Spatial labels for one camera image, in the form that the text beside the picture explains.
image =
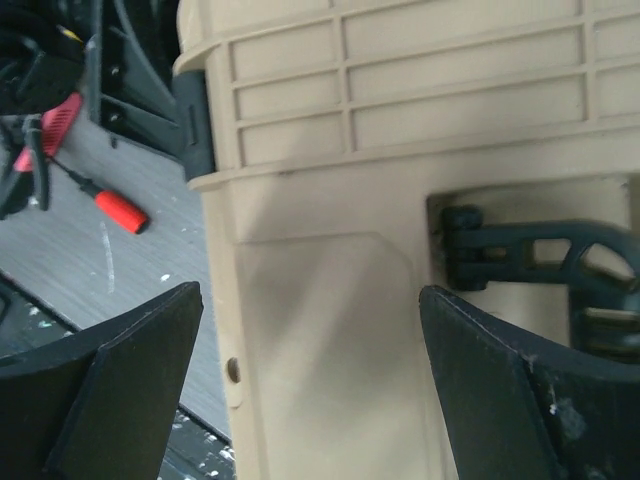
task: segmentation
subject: red handle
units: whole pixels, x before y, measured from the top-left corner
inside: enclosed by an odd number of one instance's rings
[[[109,218],[131,233],[140,233],[149,217],[115,192],[104,190],[95,197],[96,204]]]

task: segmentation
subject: tan plastic case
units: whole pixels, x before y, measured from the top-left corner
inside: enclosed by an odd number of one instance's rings
[[[182,0],[179,30],[238,478],[456,478],[417,305],[437,212],[632,225],[640,0]],[[564,293],[467,298],[566,342]]]

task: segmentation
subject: paint speckle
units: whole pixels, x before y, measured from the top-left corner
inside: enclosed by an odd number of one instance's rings
[[[549,396],[551,397],[551,405],[549,405],[549,413],[555,415],[558,412],[558,400],[556,399],[556,391],[553,384],[549,386]]]
[[[557,402],[558,417],[562,424],[562,431],[569,440],[578,440],[587,430],[587,422],[584,417],[573,407],[570,398],[561,398]]]
[[[102,231],[102,246],[104,254],[107,258],[107,275],[109,277],[108,292],[111,295],[116,290],[116,273],[113,268],[113,252],[111,251],[111,241],[109,240],[109,232],[104,222],[100,222],[100,230]]]
[[[524,360],[527,362],[529,366],[529,372],[533,373],[533,365],[538,360],[538,355],[523,355]]]
[[[231,448],[225,447],[223,450],[220,450],[219,454],[222,458],[229,460],[230,462],[235,462],[236,460],[234,455],[235,452]]]

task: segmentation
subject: black latch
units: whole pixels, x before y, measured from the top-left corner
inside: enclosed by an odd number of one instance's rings
[[[183,145],[178,158],[187,181],[216,171],[213,130],[205,72],[184,72],[173,78]]]

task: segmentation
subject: black plastic bracket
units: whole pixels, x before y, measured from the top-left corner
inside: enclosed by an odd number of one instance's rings
[[[95,0],[87,48],[90,119],[112,138],[177,160],[171,62],[151,2]]]
[[[179,111],[182,149],[178,158],[187,181],[216,171],[213,130],[205,72],[184,72],[173,78]]]
[[[572,346],[640,362],[640,242],[629,232],[588,221],[487,226],[476,206],[444,209],[442,226],[453,289],[484,290],[488,282],[567,285]],[[564,240],[570,247],[560,262],[539,263],[534,254],[539,240]],[[591,266],[586,255],[594,245],[626,261],[633,278]]]

